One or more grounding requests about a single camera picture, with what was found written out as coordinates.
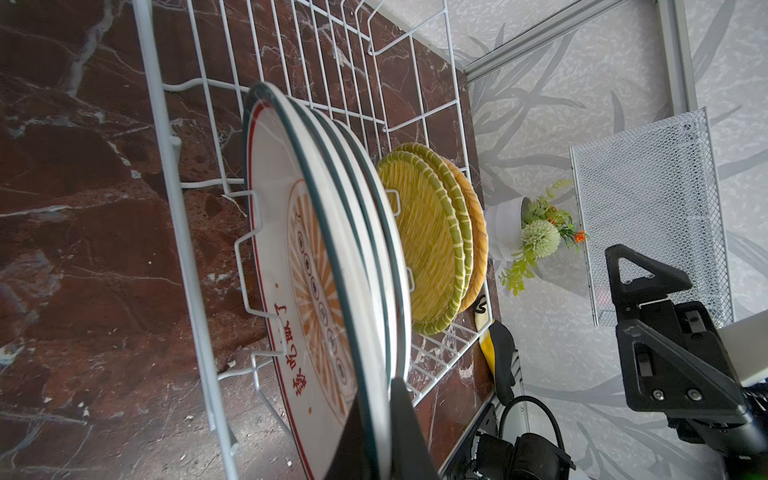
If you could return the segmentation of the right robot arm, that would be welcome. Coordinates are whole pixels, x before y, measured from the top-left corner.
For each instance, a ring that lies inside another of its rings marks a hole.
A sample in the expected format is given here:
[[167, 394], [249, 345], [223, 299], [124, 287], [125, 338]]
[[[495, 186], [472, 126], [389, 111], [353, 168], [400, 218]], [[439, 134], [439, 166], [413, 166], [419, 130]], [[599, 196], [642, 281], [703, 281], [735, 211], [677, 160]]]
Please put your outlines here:
[[767, 314], [718, 329], [703, 303], [676, 304], [682, 270], [625, 245], [605, 251], [625, 399], [706, 445], [726, 479], [767, 476]]

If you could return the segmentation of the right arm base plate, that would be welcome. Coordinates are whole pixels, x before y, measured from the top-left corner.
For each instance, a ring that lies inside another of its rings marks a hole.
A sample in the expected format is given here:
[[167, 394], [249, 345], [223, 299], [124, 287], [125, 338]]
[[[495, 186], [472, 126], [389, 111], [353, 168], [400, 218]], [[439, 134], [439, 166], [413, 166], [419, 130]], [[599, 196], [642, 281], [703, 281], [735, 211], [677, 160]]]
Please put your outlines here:
[[[538, 406], [548, 418], [555, 441], [524, 433], [513, 442], [502, 438], [511, 410], [529, 402]], [[496, 433], [487, 429], [494, 419], [488, 405], [441, 468], [443, 479], [585, 479], [587, 475], [566, 452], [560, 426], [546, 404], [531, 396], [513, 399], [495, 422]]]

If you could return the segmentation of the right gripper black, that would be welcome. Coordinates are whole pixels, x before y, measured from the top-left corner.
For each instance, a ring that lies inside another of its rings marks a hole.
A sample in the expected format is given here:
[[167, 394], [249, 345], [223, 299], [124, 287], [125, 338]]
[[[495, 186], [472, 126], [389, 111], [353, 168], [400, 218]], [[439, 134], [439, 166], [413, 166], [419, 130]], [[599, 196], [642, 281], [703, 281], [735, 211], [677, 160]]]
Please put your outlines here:
[[[767, 476], [767, 315], [717, 329], [684, 271], [623, 244], [605, 250], [626, 403], [719, 454], [728, 479]], [[650, 276], [621, 280], [621, 259]]]

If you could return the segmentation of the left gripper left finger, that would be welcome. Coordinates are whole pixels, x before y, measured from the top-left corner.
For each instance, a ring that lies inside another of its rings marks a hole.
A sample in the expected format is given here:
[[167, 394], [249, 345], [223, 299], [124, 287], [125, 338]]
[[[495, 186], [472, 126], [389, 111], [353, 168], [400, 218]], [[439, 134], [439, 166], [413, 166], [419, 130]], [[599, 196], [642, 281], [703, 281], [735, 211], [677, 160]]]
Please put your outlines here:
[[325, 480], [373, 478], [373, 468], [365, 452], [364, 433], [359, 400], [355, 399]]

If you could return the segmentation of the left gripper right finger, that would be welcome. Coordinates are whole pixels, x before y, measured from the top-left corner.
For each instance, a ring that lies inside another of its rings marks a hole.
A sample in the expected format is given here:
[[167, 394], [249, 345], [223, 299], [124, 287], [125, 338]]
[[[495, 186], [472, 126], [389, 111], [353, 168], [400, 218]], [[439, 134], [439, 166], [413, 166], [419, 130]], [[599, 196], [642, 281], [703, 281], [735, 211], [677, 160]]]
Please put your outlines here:
[[438, 480], [439, 475], [412, 405], [404, 380], [391, 381], [392, 478]]

